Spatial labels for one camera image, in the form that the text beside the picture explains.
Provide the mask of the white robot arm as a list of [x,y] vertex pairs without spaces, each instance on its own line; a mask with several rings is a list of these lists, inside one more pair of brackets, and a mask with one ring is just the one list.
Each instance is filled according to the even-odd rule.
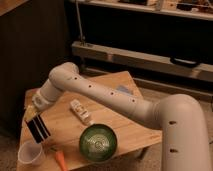
[[40,114],[66,91],[84,95],[144,127],[160,130],[161,171],[213,171],[205,115],[196,99],[174,94],[150,102],[80,76],[71,62],[50,71],[26,108],[24,120],[36,141],[43,140],[41,133],[46,130]]

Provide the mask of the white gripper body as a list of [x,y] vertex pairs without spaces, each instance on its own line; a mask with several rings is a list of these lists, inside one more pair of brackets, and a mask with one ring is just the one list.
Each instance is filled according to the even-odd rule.
[[35,94],[32,98],[32,103],[26,107],[24,113],[24,120],[31,121],[34,117],[36,117],[38,114],[41,113],[44,106],[45,106],[44,99],[38,94]]

